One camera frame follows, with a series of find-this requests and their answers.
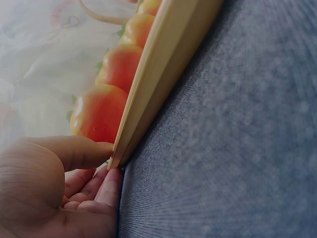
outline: hand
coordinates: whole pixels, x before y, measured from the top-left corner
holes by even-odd
[[[122,172],[94,176],[111,153],[112,144],[76,136],[24,138],[4,150],[0,237],[115,237]]]

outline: finger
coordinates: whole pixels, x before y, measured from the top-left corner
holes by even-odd
[[[28,137],[23,140],[51,150],[60,158],[65,171],[96,168],[109,159],[113,148],[110,143],[95,143],[82,136]]]
[[[75,170],[68,178],[65,179],[64,195],[68,198],[78,193],[89,180],[94,176],[96,169]]]
[[[75,201],[71,201],[71,202],[67,202],[63,208],[67,209],[67,210],[77,210],[77,207],[80,205],[79,202],[75,202]]]
[[[95,201],[118,209],[122,182],[122,171],[120,169],[110,170],[96,195]]]
[[[66,196],[64,195],[63,200],[62,200],[60,206],[63,207],[67,202],[70,202],[70,201],[69,201],[68,197],[66,197]]]
[[[79,193],[74,194],[69,198],[70,201],[83,202],[94,200],[100,186],[103,184],[109,170],[104,166],[96,175],[81,189]]]
[[[105,214],[116,217],[117,211],[108,204],[96,201],[85,201],[78,205],[77,211],[86,211],[96,214]]]

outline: skin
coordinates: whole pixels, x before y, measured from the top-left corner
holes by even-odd
[[[162,0],[144,0],[144,2],[139,6],[138,13],[147,13],[152,16],[156,16],[161,2]]]
[[[57,136],[19,139],[2,151],[1,237],[115,237],[122,172],[103,167],[93,176],[112,147]]]
[[[96,86],[78,97],[70,118],[73,135],[114,143],[128,95],[122,89]]]
[[[119,45],[108,51],[95,84],[117,86],[129,94],[141,54],[142,48],[135,45]]]
[[[119,44],[133,44],[144,48],[154,16],[150,14],[136,14],[126,24],[125,31],[119,40]]]

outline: gray textile surface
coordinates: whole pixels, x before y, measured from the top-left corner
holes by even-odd
[[[126,168],[119,237],[317,237],[316,0],[226,0]]]

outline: denim fabric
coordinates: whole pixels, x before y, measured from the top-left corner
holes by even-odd
[[[316,0],[225,1],[126,168],[119,237],[317,237]]]

